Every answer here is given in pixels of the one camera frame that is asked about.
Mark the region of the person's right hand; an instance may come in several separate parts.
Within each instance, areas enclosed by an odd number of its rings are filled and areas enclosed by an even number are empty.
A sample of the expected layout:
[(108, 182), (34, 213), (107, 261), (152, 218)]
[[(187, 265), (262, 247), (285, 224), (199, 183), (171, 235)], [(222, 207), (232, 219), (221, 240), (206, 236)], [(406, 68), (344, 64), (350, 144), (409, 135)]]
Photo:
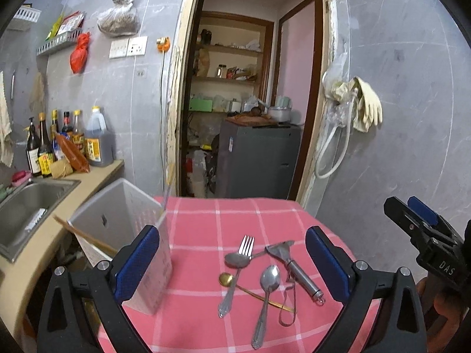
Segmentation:
[(445, 317), (446, 322), (438, 332), (427, 338), (427, 351), (443, 352), (461, 326), (469, 308), (451, 295), (440, 292), (434, 298), (434, 309), (438, 315)]

